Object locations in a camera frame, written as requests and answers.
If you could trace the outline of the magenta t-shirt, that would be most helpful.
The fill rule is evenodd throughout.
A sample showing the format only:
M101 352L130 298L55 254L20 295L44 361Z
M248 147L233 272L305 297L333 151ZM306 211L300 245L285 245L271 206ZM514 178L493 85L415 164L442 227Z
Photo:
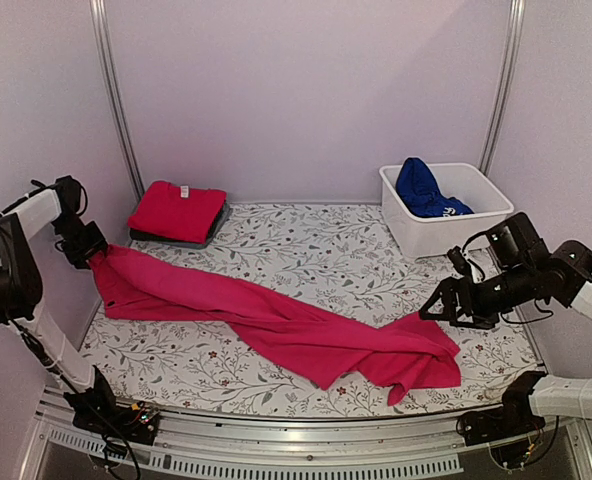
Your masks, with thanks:
M132 230L190 243L205 243L227 199L225 191L155 181L127 220Z

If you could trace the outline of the pink garment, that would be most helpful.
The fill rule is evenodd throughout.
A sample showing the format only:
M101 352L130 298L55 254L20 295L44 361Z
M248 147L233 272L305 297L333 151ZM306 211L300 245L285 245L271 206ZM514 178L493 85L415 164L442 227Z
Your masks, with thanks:
M224 322L259 355L323 390L358 372L388 388L394 406L411 390L462 382L458 345L416 313L375 328L242 279L115 245L88 264L108 317Z

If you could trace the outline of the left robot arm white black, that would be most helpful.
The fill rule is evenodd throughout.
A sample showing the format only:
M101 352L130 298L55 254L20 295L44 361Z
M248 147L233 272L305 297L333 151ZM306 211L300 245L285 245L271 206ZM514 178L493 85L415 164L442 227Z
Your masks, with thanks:
M88 198L71 176L33 190L0 211L0 324L16 330L40 364L66 388L74 425L109 436L124 426L124 412L100 373L73 347L44 300L43 282L29 241L53 226L59 250L77 269L107 248L98 226L81 219Z

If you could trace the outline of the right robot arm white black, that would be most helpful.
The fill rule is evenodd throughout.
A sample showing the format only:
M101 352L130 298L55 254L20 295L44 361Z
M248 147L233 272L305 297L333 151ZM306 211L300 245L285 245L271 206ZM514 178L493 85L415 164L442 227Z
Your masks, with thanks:
M484 282L448 277L421 307L423 320L487 329L526 302L554 301L540 308L547 325L534 327L545 370L528 370L504 390L492 410L463 414L457 431L476 445L540 429L548 416L592 420L592 249L568 240L538 260L512 255L509 266Z

